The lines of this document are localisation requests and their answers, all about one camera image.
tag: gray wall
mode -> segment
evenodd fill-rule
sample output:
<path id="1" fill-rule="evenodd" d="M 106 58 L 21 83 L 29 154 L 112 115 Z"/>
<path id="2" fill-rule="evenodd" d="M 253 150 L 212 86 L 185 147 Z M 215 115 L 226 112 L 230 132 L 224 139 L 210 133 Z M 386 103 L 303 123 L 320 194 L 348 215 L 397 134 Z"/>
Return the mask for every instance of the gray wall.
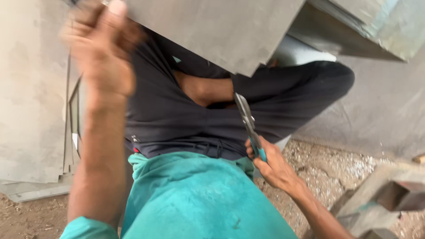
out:
<path id="1" fill-rule="evenodd" d="M 425 153 L 425 47 L 410 63 L 338 57 L 356 82 L 295 138 L 382 158 Z"/>

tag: teal shirt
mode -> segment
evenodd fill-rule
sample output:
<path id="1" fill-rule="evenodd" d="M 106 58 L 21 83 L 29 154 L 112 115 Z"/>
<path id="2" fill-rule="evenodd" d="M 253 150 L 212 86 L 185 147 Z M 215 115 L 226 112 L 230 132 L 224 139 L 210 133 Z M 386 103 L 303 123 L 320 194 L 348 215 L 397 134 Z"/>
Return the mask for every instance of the teal shirt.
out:
<path id="1" fill-rule="evenodd" d="M 133 154 L 134 184 L 122 239 L 297 238 L 280 213 L 252 182 L 248 158 L 213 159 L 175 152 L 147 159 Z M 62 239 L 117 239 L 109 225 L 80 217 Z"/>

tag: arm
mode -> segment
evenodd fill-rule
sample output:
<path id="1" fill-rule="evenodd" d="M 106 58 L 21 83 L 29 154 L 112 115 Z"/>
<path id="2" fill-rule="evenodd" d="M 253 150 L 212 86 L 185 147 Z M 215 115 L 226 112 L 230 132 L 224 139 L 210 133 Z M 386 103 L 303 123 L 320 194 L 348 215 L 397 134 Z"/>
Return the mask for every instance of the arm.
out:
<path id="1" fill-rule="evenodd" d="M 126 5 L 80 1 L 62 31 L 87 86 L 81 162 L 74 176 L 68 222 L 85 216 L 117 227 L 125 193 L 124 127 L 134 73 L 127 54 L 137 36 L 123 38 Z"/>
<path id="2" fill-rule="evenodd" d="M 269 143 L 261 136 L 260 140 L 267 155 L 267 162 L 255 158 L 254 165 L 272 187 L 284 190 L 294 200 L 306 216 L 315 236 L 319 239 L 354 239 L 313 196 L 305 182 L 298 177 L 292 166 L 283 158 L 279 147 Z M 253 157 L 254 152 L 249 140 L 245 145 L 246 152 Z"/>

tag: dirt ground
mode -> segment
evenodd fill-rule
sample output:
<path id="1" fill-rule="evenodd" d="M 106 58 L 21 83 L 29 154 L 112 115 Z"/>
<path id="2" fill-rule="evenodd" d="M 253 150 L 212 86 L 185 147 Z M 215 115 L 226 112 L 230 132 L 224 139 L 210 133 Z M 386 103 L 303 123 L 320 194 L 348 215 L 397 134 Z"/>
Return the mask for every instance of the dirt ground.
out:
<path id="1" fill-rule="evenodd" d="M 303 178 L 315 196 L 328 208 L 348 190 L 355 189 L 378 164 L 394 164 L 319 145 L 291 140 L 283 151 L 288 162 Z M 256 185 L 286 219 L 297 236 L 309 239 L 307 220 L 295 203 L 263 179 Z M 66 225 L 68 196 L 56 196 L 14 204 L 0 194 L 1 239 L 57 239 Z M 403 213 L 391 230 L 399 238 L 425 239 L 425 211 Z"/>

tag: dark blue pants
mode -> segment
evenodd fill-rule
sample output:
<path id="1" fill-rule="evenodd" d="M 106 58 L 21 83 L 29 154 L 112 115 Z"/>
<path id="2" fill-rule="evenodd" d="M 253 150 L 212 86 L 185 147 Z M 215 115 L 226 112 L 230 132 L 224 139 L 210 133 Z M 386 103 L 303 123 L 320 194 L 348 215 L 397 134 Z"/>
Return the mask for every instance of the dark blue pants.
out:
<path id="1" fill-rule="evenodd" d="M 126 138 L 146 157 L 195 151 L 234 160 L 246 156 L 245 126 L 236 106 L 194 103 L 173 71 L 205 78 L 231 77 L 234 91 L 249 102 L 259 135 L 272 143 L 294 133 L 344 96 L 354 73 L 335 62 L 260 67 L 249 78 L 232 75 L 204 58 L 145 29 L 150 35 L 132 55 L 136 93 L 129 100 Z"/>

